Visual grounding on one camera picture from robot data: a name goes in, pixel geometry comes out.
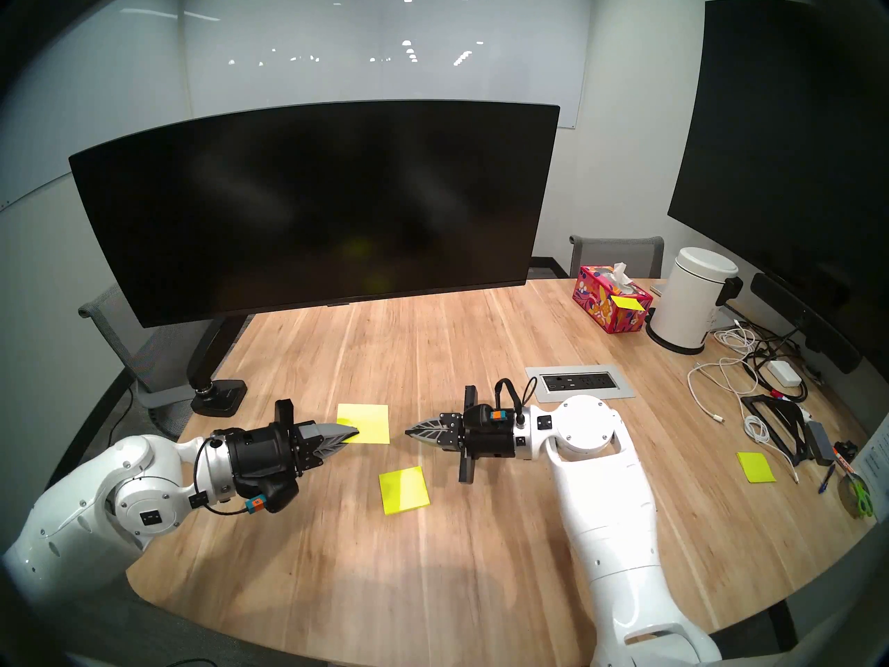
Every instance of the gray mesh chair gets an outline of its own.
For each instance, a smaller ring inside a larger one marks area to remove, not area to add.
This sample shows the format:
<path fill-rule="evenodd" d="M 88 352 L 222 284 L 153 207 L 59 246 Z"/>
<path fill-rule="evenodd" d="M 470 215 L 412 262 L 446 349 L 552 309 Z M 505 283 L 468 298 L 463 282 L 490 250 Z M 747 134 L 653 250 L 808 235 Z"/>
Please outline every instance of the gray mesh chair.
<path fill-rule="evenodd" d="M 627 263 L 627 276 L 631 278 L 660 277 L 664 259 L 664 240 L 651 238 L 584 238 L 571 236 L 574 244 L 571 254 L 571 272 L 576 278 L 581 265 L 613 265 Z"/>
<path fill-rule="evenodd" d="M 136 381 L 136 397 L 152 423 L 168 438 L 179 438 L 191 418 L 186 367 L 211 320 L 143 327 L 115 284 L 77 309 L 99 332 Z"/>

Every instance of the wooden tabletop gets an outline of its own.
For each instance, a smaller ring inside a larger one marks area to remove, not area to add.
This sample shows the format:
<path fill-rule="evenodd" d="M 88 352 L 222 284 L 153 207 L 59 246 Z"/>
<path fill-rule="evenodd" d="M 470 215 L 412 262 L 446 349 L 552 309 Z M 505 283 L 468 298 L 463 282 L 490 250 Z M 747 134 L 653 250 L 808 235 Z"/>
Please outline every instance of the wooden tabletop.
<path fill-rule="evenodd" d="M 335 421 L 340 402 L 388 404 L 392 443 L 346 447 L 301 478 L 278 514 L 197 510 L 130 568 L 133 589 L 218 632 L 332 662 L 588 664 L 596 632 L 549 464 L 481 460 L 465 486 L 457 454 L 403 434 L 462 410 L 466 384 L 492 401 L 500 377 L 524 386 L 524 367 L 544 365 L 614 364 L 633 385 L 635 398 L 608 404 L 654 490 L 670 591 L 705 631 L 787 597 L 862 538 L 869 524 L 843 509 L 840 478 L 818 495 L 825 469 L 809 461 L 795 484 L 780 456 L 744 434 L 735 398 L 704 378 L 695 389 L 725 424 L 694 404 L 686 374 L 726 349 L 708 340 L 692 359 L 645 332 L 607 335 L 572 287 L 535 280 L 256 316 L 219 370 L 250 388 L 238 414 L 195 416 L 182 440 L 265 425 L 290 397 L 297 420 L 318 422 Z M 831 441 L 863 444 L 846 407 L 811 385 L 804 406 Z M 738 451 L 765 453 L 777 482 L 749 484 Z M 377 476 L 418 464 L 432 504 L 385 516 Z"/>

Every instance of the white power adapter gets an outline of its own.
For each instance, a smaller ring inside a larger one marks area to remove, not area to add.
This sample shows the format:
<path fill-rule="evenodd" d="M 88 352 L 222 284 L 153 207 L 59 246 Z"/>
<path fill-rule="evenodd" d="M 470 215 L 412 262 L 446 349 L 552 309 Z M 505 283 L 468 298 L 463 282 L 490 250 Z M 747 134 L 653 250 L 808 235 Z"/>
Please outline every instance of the white power adapter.
<path fill-rule="evenodd" d="M 781 383 L 781 387 L 799 387 L 799 375 L 787 361 L 769 361 L 765 367 Z"/>

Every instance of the black monitor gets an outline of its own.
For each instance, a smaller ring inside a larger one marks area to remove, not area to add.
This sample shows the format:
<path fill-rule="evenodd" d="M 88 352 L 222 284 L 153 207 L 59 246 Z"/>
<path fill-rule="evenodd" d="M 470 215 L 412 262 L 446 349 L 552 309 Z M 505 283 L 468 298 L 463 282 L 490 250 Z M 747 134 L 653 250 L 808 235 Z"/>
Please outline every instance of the black monitor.
<path fill-rule="evenodd" d="M 145 327 L 524 284 L 559 108 L 394 100 L 256 109 L 70 157 Z"/>
<path fill-rule="evenodd" d="M 708 2 L 668 213 L 760 268 L 807 345 L 887 379 L 888 109 L 810 5 Z"/>

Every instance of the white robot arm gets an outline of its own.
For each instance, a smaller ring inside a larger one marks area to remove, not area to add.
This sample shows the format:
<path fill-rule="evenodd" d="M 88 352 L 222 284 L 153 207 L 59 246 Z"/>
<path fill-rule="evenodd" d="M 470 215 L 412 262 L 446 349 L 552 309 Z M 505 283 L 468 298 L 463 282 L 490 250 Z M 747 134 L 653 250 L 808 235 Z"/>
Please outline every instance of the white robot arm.
<path fill-rule="evenodd" d="M 286 399 L 264 428 L 181 445 L 155 435 L 121 439 L 41 495 L 3 555 L 13 582 L 38 609 L 55 605 L 123 573 L 194 509 L 213 510 L 237 493 L 249 498 L 239 513 L 281 510 L 299 492 L 296 478 L 357 434 L 335 423 L 294 426 L 292 417 Z M 195 464 L 194 484 L 183 486 L 183 462 Z"/>
<path fill-rule="evenodd" d="M 654 495 L 620 415 L 579 395 L 555 411 L 525 407 L 509 381 L 515 408 L 479 405 L 468 386 L 463 413 L 441 413 L 407 434 L 460 452 L 460 481 L 472 482 L 483 456 L 535 460 L 545 454 L 562 523 L 583 565 L 593 604 L 593 667 L 706 664 L 721 659 L 713 640 L 676 606 L 657 545 Z M 612 442 L 617 451 L 597 456 Z M 656 634 L 627 645 L 627 639 Z"/>

